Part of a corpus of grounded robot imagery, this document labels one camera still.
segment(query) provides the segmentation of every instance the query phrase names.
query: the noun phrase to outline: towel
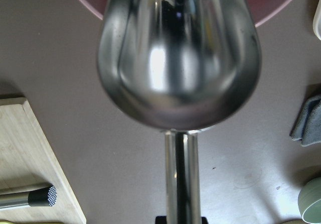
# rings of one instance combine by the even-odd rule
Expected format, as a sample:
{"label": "towel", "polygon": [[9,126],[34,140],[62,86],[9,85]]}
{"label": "towel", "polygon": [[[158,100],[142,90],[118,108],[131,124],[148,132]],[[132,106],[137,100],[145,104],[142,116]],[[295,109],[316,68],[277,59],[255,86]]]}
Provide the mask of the towel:
{"label": "towel", "polygon": [[294,141],[302,140],[302,146],[321,143],[321,94],[304,103],[290,136]]}

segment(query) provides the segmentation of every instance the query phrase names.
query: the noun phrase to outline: shiny metal utensil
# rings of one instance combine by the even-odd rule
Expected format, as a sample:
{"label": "shiny metal utensil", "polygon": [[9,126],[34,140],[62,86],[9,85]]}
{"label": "shiny metal utensil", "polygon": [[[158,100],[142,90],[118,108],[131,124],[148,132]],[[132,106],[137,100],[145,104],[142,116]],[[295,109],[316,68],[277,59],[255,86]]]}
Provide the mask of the shiny metal utensil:
{"label": "shiny metal utensil", "polygon": [[201,223],[197,132],[252,93],[260,48],[245,0],[109,0],[98,50],[108,95],[165,131],[167,223]]}

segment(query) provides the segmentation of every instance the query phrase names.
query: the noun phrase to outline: textured black tip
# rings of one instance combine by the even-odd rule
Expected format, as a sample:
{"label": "textured black tip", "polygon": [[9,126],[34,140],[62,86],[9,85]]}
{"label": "textured black tip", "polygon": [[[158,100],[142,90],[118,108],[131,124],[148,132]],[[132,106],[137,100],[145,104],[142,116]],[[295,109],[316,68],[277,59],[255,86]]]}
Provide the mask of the textured black tip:
{"label": "textured black tip", "polygon": [[29,193],[29,206],[53,206],[56,203],[57,193],[54,186],[34,190]]}

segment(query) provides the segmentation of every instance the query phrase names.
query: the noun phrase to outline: table surface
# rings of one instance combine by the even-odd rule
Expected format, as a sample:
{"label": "table surface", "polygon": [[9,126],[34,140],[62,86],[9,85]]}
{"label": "table surface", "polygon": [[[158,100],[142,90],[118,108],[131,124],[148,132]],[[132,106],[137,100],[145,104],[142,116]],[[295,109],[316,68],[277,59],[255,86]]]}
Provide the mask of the table surface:
{"label": "table surface", "polygon": [[[258,28],[263,65],[250,100],[199,135],[202,215],[210,224],[282,223],[321,175],[321,145],[289,132],[321,83],[318,0],[294,0]],[[166,214],[164,137],[119,111],[96,70],[101,21],[77,0],[0,0],[0,97],[25,96],[88,223]]]}

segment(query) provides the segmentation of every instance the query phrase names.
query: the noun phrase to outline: light green cup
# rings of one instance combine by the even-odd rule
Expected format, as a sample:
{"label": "light green cup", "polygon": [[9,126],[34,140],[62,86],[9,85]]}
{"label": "light green cup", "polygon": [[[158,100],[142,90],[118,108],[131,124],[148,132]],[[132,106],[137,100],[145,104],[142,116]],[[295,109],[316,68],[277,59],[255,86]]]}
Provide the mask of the light green cup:
{"label": "light green cup", "polygon": [[302,188],[298,206],[305,222],[321,224],[321,178],[313,179]]}

